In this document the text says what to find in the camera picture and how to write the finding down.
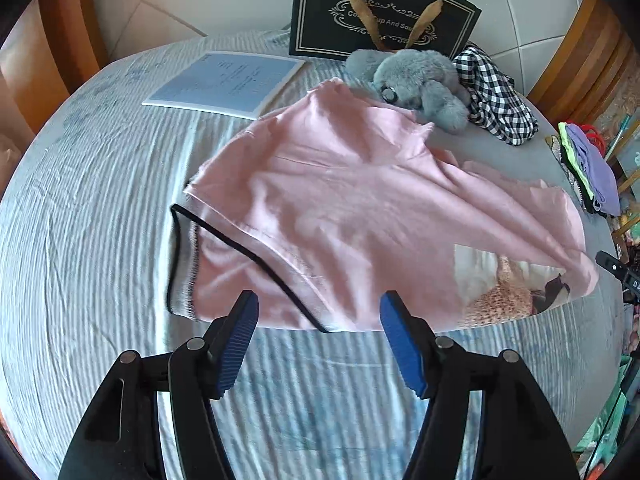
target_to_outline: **gray plush toy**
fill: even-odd
[[[469,93],[460,84],[453,63],[439,52],[356,50],[347,58],[346,68],[371,83],[388,103],[418,110],[424,120],[450,133],[466,127]]]

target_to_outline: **plush toy eye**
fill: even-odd
[[[391,88],[391,86],[384,85],[380,93],[382,94],[382,98],[389,104],[398,101],[398,94],[396,94],[396,91]]]

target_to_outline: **blue rubber pad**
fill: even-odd
[[[249,342],[258,323],[258,296],[255,294],[247,301],[238,322],[226,343],[220,359],[220,374],[218,375],[218,390],[220,395],[231,388],[240,372],[242,360],[249,347]]]
[[[422,373],[422,356],[411,338],[392,297],[383,294],[380,299],[380,322],[394,353],[404,384],[421,397],[427,387]]]

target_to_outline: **bedsheet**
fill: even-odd
[[[176,348],[203,323],[165,308],[169,206],[199,165],[249,121],[143,107],[209,49],[285,54],[285,32],[172,44],[110,64],[38,134],[0,203],[0,412],[42,480],[57,477],[84,409],[117,355]],[[310,60],[271,108],[295,102],[342,63]],[[544,142],[512,148],[474,126],[430,143],[519,180],[571,189]],[[606,222],[582,216],[590,256],[613,251]],[[515,322],[453,332],[471,351],[520,352],[571,444],[600,411],[622,346],[620,285]],[[472,396],[459,477],[469,475],[479,396]],[[238,478],[401,478],[426,403],[404,387],[382,333],[258,329],[236,386],[214,412]],[[180,478],[161,396],[167,476]]]

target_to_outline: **purple cloth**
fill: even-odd
[[[600,202],[600,210],[613,216],[620,215],[620,198],[616,178],[598,149],[589,142],[580,126],[567,124],[566,134],[573,141],[575,157],[589,179],[594,198]]]

